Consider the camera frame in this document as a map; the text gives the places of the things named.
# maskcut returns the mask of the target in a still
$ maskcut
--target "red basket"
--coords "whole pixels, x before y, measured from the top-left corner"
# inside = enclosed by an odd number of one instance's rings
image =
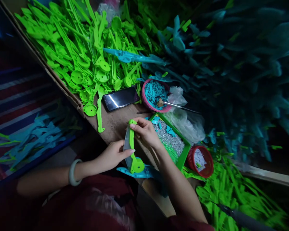
[[[141,92],[141,96],[142,96],[142,100],[144,102],[144,105],[146,107],[148,107],[149,109],[156,111],[156,112],[160,112],[160,113],[166,113],[171,109],[171,106],[167,105],[166,107],[164,107],[162,110],[157,110],[156,108],[152,107],[151,104],[148,102],[147,98],[145,97],[145,86],[147,85],[148,82],[150,82],[151,80],[154,79],[147,79],[144,83],[144,85],[142,86],[142,92]],[[158,81],[160,84],[165,86],[165,90],[169,91],[170,87],[168,86],[168,84],[166,84],[165,82],[162,81]]]
[[[195,161],[194,161],[194,155],[197,149],[200,149],[206,161],[205,169],[203,169],[201,172],[198,172],[197,167],[195,165]],[[213,159],[212,159],[211,153],[204,146],[200,146],[200,145],[193,146],[188,152],[187,161],[188,161],[187,163],[190,169],[192,169],[194,172],[197,172],[200,176],[204,178],[210,177],[214,171]]]

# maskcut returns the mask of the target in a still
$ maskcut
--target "plastic container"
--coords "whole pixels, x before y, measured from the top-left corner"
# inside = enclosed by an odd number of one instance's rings
[[[152,121],[156,115],[158,115],[169,127],[171,127],[172,130],[183,140],[183,143],[185,144],[183,151],[182,151],[181,155],[179,156],[178,161],[176,163],[176,166],[181,171],[183,166],[184,166],[188,152],[191,148],[191,145],[184,138],[184,136],[182,136],[182,134],[164,117],[164,115],[162,113],[154,113],[153,116],[151,116],[151,118],[149,119],[149,121]]]
[[[142,86],[142,92],[141,92],[141,97],[142,97],[142,100],[144,102],[144,105],[153,110],[153,111],[156,111],[156,112],[160,112],[160,113],[166,113],[168,112],[170,109],[171,109],[171,106],[167,105],[166,107],[164,107],[162,110],[157,110],[156,108],[152,107],[151,104],[148,102],[147,98],[145,97],[145,86],[147,85],[148,82],[150,82],[151,80],[154,80],[154,79],[147,79],[144,83],[144,85]],[[170,90],[170,87],[168,86],[168,84],[166,84],[165,82],[162,82],[162,81],[158,81],[160,84],[164,85],[165,86],[165,90],[169,91]]]
[[[200,149],[206,161],[205,169],[203,169],[201,172],[198,172],[197,167],[195,165],[195,161],[194,161],[194,155],[197,149]],[[212,159],[211,153],[204,146],[200,146],[200,145],[193,146],[188,152],[187,161],[188,161],[187,163],[190,169],[192,169],[194,172],[197,172],[200,176],[204,178],[210,177],[214,171],[213,159]]]

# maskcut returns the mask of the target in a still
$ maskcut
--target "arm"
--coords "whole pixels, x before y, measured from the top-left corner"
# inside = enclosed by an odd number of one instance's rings
[[[97,175],[117,166],[120,161],[135,151],[125,150],[124,152],[120,152],[123,144],[124,140],[111,143],[96,159],[76,164],[74,170],[75,180],[79,181],[85,177]],[[18,181],[17,192],[22,196],[34,198],[61,189],[69,185],[69,169],[70,167],[53,168],[23,176]]]
[[[195,190],[172,161],[152,123],[143,118],[135,118],[134,120],[137,125],[131,124],[130,127],[140,135],[146,147],[151,147],[154,152],[153,155],[156,154],[156,164],[164,178],[170,201],[177,215],[184,215],[192,220],[208,223]]]

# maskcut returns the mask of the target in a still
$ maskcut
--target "sleeve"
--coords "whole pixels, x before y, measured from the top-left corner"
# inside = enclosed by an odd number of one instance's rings
[[[32,230],[46,197],[25,198],[17,193],[18,180],[0,188],[0,229]]]
[[[166,219],[163,225],[165,230],[190,230],[190,231],[214,231],[211,225],[192,221],[182,216],[171,216]]]

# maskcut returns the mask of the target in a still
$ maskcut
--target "smartphone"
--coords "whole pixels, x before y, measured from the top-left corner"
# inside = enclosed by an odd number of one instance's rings
[[[136,88],[134,86],[120,91],[115,91],[110,94],[104,95],[103,100],[106,104],[108,111],[114,111],[119,108],[130,105],[139,100]]]

